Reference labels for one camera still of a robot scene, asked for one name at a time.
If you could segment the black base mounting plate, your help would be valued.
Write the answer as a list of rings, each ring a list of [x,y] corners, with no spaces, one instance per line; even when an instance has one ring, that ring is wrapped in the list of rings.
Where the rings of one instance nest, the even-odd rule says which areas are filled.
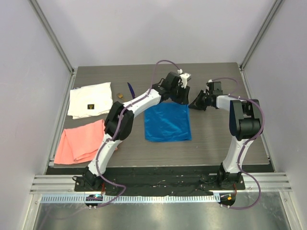
[[[87,168],[49,167],[47,175],[70,175],[74,191],[103,191],[117,195],[126,186],[126,196],[179,196],[217,190],[244,190],[242,175],[227,175],[218,179],[218,166],[173,167],[114,167],[107,168],[102,177],[91,175]]]

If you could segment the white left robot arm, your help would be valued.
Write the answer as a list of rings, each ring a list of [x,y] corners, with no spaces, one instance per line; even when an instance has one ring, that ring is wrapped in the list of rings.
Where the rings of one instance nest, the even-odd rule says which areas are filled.
[[[191,75],[182,70],[170,72],[166,78],[153,84],[142,95],[126,103],[115,102],[105,120],[104,138],[96,156],[85,168],[77,185],[91,191],[101,188],[107,164],[120,143],[131,133],[134,118],[146,109],[171,99],[177,104],[188,104]]]

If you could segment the left aluminium frame post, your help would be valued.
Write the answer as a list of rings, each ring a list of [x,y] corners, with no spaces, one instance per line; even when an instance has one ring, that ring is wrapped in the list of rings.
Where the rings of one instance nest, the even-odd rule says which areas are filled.
[[[38,17],[39,21],[41,22],[46,34],[48,35],[51,43],[55,47],[56,51],[58,52],[60,58],[62,59],[64,65],[68,69],[70,74],[74,73],[74,67],[71,65],[67,55],[65,54],[54,30],[52,29],[47,17],[45,16],[42,8],[40,7],[38,1],[36,0],[29,0],[29,4],[31,5],[32,9],[34,10],[36,16]]]

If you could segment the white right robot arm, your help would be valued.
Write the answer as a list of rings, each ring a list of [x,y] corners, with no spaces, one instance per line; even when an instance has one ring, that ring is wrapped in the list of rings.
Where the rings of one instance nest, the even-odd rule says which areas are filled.
[[[263,132],[264,113],[258,100],[224,94],[219,81],[210,80],[206,87],[206,90],[200,91],[189,108],[205,111],[207,107],[214,107],[229,112],[232,140],[216,176],[217,185],[228,189],[239,183],[244,157],[253,141]]]

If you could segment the pink folded cloth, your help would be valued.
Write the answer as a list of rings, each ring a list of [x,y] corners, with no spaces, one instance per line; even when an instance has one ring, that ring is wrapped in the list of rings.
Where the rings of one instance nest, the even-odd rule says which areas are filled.
[[[104,120],[64,129],[54,163],[73,165],[92,161],[104,138]]]

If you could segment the purple plastic knife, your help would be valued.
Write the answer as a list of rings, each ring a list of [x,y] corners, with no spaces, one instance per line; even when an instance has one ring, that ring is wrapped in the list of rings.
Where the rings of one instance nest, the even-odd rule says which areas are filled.
[[[132,87],[132,85],[129,82],[127,83],[127,85],[128,85],[129,91],[131,93],[131,96],[134,99],[135,98],[135,92],[133,90],[133,87]]]

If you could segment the aluminium frame post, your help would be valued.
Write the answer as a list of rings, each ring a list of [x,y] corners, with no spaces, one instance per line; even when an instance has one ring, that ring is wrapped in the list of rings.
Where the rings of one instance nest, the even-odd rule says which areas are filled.
[[[277,13],[280,10],[283,3],[284,3],[284,0],[275,0],[273,2],[273,5],[271,6],[268,14],[266,15],[263,23],[261,24],[261,26],[260,26],[252,44],[250,45],[242,63],[239,65],[239,68],[240,68],[241,71],[243,71],[245,69],[245,67],[247,66],[247,64],[249,63],[252,55],[254,54],[256,48],[258,47],[258,45],[262,41],[264,35],[268,31],[271,23],[273,22],[275,16],[277,15]]]
[[[67,55],[65,54],[54,30],[52,29],[47,17],[45,16],[42,8],[40,7],[38,1],[36,0],[29,0],[29,4],[31,5],[32,9],[34,10],[36,16],[38,17],[39,21],[41,22],[46,34],[48,35],[51,43],[55,47],[56,51],[58,52],[60,58],[62,59],[64,65],[68,69],[70,74],[74,73],[74,67],[71,65]]]

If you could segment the right aluminium frame post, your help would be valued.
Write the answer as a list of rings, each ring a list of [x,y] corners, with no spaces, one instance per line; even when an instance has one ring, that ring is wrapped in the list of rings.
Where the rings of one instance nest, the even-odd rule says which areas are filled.
[[[261,24],[261,26],[260,26],[252,44],[250,45],[242,63],[239,65],[239,68],[240,68],[241,71],[243,71],[245,69],[245,67],[247,66],[247,64],[249,63],[252,55],[254,54],[256,48],[258,47],[258,45],[262,41],[264,35],[268,31],[271,23],[273,22],[275,16],[277,15],[277,13],[280,10],[283,3],[284,3],[284,0],[275,0],[273,2],[273,5],[271,6],[268,14],[266,15],[263,23]]]

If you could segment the white folded cloth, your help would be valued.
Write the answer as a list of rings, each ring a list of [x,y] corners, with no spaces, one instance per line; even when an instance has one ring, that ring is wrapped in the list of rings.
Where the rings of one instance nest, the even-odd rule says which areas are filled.
[[[113,105],[111,83],[105,82],[70,90],[67,115],[73,119],[107,114]]]

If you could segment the horizontal aluminium frame rail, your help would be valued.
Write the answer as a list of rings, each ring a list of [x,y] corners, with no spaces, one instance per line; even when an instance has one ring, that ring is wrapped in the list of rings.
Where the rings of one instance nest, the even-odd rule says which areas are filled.
[[[245,189],[244,190],[217,190],[209,191],[211,193],[215,192],[257,192],[259,190],[263,192],[270,191],[290,191],[291,186],[289,180],[285,173],[253,173],[251,176],[242,175]],[[76,192],[74,191],[75,183],[70,175],[43,175],[35,176],[33,184],[30,188],[31,194],[64,194],[64,193],[86,193],[93,194],[99,193],[100,191],[90,191],[90,192]],[[198,196],[200,194],[191,194],[189,196]]]

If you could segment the green handled gold fork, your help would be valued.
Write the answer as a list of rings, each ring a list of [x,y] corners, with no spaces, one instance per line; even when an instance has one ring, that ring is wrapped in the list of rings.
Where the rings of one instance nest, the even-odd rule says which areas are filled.
[[[120,99],[122,99],[122,100],[124,100],[124,99],[125,99],[125,98],[124,98],[124,95],[123,95],[123,94],[121,94],[121,93],[118,93],[118,94],[117,94],[117,97],[118,97],[118,98],[120,98]]]

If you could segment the blue cloth napkin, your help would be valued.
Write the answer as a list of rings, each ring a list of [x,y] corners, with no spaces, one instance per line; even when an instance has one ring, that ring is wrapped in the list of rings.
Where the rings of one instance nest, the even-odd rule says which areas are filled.
[[[151,142],[192,140],[188,105],[160,103],[144,112],[145,139]]]

